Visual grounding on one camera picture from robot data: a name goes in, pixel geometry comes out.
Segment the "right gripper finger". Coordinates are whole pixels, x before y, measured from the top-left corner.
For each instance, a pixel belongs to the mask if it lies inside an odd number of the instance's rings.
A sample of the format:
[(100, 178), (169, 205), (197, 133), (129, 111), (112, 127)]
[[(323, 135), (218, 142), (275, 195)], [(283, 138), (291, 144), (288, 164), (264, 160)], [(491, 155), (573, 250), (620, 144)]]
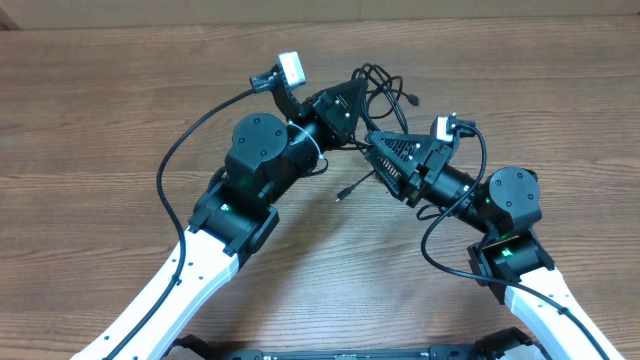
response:
[(404, 185), (402, 174), (377, 150), (368, 151), (365, 159), (371, 164), (373, 170), (384, 183), (389, 193), (393, 197), (399, 198)]
[(372, 162), (381, 157), (399, 163), (421, 163), (440, 141), (430, 135), (412, 135), (388, 131), (371, 131), (366, 136), (370, 145), (365, 159)]

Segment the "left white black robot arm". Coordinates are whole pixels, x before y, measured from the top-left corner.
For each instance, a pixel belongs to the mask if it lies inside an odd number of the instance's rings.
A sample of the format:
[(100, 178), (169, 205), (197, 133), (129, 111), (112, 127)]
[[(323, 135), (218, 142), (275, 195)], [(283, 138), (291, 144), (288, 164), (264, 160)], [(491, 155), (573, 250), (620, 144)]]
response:
[(301, 178), (320, 174), (325, 152), (350, 143), (363, 107), (362, 78), (323, 89), (304, 102), (275, 72), (203, 115), (213, 115), (260, 92), (270, 92), (286, 121), (269, 113), (240, 120), (224, 165), (211, 177), (182, 225), (163, 187), (156, 190), (177, 233), (166, 262), (121, 315), (78, 359), (159, 359), (193, 316), (257, 253), (279, 222), (275, 202)]

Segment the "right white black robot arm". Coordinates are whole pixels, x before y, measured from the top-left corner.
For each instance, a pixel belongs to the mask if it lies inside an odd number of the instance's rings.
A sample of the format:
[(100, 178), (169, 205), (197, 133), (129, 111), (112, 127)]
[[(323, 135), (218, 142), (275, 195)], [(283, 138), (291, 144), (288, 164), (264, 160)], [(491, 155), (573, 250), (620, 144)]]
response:
[[(444, 138), (372, 131), (367, 159), (392, 195), (435, 209), (420, 245), (435, 268), (488, 287), (519, 318), (553, 359), (618, 359), (619, 351), (573, 297), (564, 276), (535, 231), (541, 219), (540, 188), (534, 172), (505, 167), (471, 178), (449, 161), (462, 137), (481, 139), (470, 125)], [(469, 271), (448, 267), (428, 252), (426, 241), (452, 216), (482, 232), (468, 247)]]

